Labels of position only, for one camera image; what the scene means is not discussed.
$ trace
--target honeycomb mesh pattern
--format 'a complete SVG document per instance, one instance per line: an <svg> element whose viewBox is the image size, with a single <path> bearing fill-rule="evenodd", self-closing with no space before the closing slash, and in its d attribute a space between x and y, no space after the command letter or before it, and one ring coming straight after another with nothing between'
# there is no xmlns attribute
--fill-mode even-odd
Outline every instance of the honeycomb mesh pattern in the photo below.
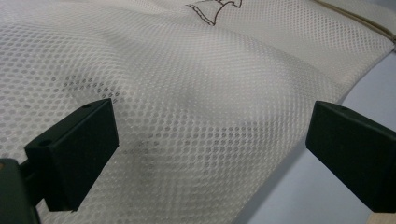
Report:
<svg viewBox="0 0 396 224"><path fill-rule="evenodd" d="M0 0L0 156L24 161L30 140L98 99L119 129L78 211L41 203L43 223L231 223L314 102L337 102L393 49L309 1L243 1L215 26L187 4Z"/></svg>

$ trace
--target mesh bag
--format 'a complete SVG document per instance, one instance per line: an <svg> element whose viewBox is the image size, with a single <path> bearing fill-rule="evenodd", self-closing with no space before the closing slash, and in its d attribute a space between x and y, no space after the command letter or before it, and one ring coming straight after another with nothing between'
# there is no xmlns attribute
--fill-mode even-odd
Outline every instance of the mesh bag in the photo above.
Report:
<svg viewBox="0 0 396 224"><path fill-rule="evenodd" d="M43 223L230 223L393 48L312 1L0 0L0 156L112 98L120 147Z"/></svg>

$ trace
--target gray surface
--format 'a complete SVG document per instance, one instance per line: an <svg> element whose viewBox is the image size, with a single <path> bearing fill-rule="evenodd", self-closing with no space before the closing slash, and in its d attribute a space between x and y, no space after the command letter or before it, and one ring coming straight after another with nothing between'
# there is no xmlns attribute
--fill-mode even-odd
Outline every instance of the gray surface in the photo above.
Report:
<svg viewBox="0 0 396 224"><path fill-rule="evenodd" d="M343 105L396 131L396 53L365 76ZM302 142L235 223L364 224L371 211Z"/></svg>

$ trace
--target zipper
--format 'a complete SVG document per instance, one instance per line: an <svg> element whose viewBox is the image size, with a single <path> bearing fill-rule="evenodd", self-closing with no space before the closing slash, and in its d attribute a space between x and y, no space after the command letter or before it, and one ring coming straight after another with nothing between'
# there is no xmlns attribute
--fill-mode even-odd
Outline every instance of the zipper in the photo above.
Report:
<svg viewBox="0 0 396 224"><path fill-rule="evenodd" d="M369 28L370 30L377 32L379 34L381 34L382 36L386 37L387 39L389 39L390 41L393 42L394 45L396 45L396 35L390 31L389 29L387 29L386 27L374 22L374 21L370 21L367 18L364 18L363 16L360 16L358 14L355 14L353 12L347 11L345 9L342 9L340 7L336 7L332 4L326 3L326 2L322 2L321 0L313 0L314 2L328 8L331 9L333 11L336 11L354 21L357 21L358 23L366 26L367 28Z"/></svg>

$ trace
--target printed design on fabric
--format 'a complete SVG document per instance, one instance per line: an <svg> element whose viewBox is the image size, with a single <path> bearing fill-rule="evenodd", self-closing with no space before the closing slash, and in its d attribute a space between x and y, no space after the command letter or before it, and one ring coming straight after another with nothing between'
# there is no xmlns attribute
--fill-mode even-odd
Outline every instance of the printed design on fabric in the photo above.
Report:
<svg viewBox="0 0 396 224"><path fill-rule="evenodd" d="M242 0L205 0L187 6L191 7L204 22L214 26L219 13L227 5L241 7Z"/></svg>

